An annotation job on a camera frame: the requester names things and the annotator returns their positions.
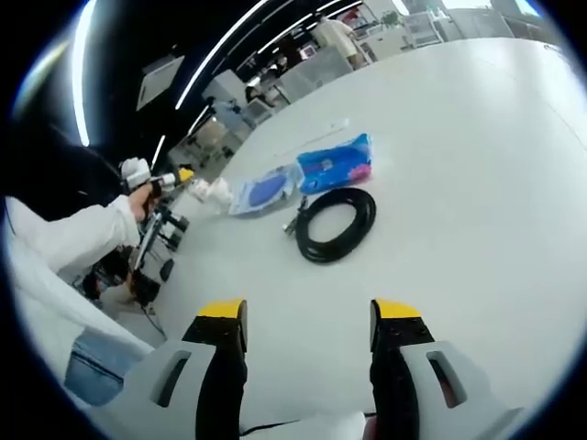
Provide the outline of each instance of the coiled cable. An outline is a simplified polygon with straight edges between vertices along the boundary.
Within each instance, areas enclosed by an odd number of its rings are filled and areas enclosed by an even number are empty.
[[[310,238],[308,226],[318,213],[330,206],[349,204],[357,213],[352,223],[339,236],[318,242]],[[377,205],[368,192],[359,188],[339,188],[317,198],[301,209],[295,225],[295,239],[302,255],[314,263],[330,263],[346,257],[367,235],[375,221]]]

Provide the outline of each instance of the blue bag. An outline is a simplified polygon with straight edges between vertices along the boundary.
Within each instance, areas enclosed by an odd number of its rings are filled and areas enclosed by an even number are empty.
[[[371,175],[371,137],[365,133],[330,149],[302,153],[297,162],[304,175],[303,194],[316,194]]]

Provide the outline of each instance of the person's arm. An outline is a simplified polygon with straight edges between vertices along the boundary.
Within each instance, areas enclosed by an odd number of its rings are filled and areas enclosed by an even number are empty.
[[[116,320],[121,312],[140,313],[140,306],[135,302],[135,297],[129,289],[130,281],[127,280],[119,286],[109,287],[100,294],[102,312]]]
[[[58,272],[66,267],[91,266],[119,245],[137,246],[137,222],[145,212],[152,187],[145,185],[107,207],[95,205],[74,215],[47,222],[17,199],[8,200],[15,234]]]
[[[322,34],[322,29],[320,28],[320,26],[321,25],[316,26],[314,30],[310,31],[310,34],[312,34],[312,37],[314,37],[314,39],[318,43],[318,46],[320,46],[320,48],[323,49],[326,46],[328,46],[328,41],[324,37],[324,34]]]
[[[355,31],[352,30],[352,27],[342,21],[334,20],[334,22],[347,37],[355,38]]]
[[[265,105],[273,108],[275,106],[275,104],[271,103],[269,101],[269,98],[267,97],[267,95],[265,93],[261,93],[259,96],[256,96],[257,98],[259,98]]]

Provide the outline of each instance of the white cabinet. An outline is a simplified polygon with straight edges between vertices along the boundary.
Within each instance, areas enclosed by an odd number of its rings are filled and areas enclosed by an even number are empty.
[[[492,9],[450,9],[449,15],[465,39],[513,38],[502,15]]]
[[[407,47],[406,32],[403,27],[387,28],[383,32],[363,38],[358,43],[372,61],[385,60],[402,53],[402,49]]]
[[[459,28],[449,17],[437,18],[432,24],[445,42],[454,41],[455,39],[463,39]]]

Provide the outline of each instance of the hand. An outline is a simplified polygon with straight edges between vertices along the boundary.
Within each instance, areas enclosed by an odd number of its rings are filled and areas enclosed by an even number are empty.
[[[363,440],[373,440],[377,436],[377,416],[370,417],[365,423],[363,431]]]
[[[146,183],[136,189],[128,197],[128,204],[130,205],[130,211],[135,216],[137,223],[142,222],[145,217],[149,214],[145,212],[143,207],[146,202],[149,202],[149,212],[152,211],[155,206],[155,202],[151,200],[150,195],[153,192],[153,185]]]
[[[137,292],[135,291],[135,283],[132,279],[133,272],[131,270],[128,271],[127,278],[125,279],[125,284],[127,285],[127,289],[130,292],[130,296],[133,300],[137,299]]]
[[[130,267],[130,270],[132,270],[135,267],[135,264],[137,264],[137,259],[138,247],[133,247],[130,251],[130,255],[128,256],[128,266]]]

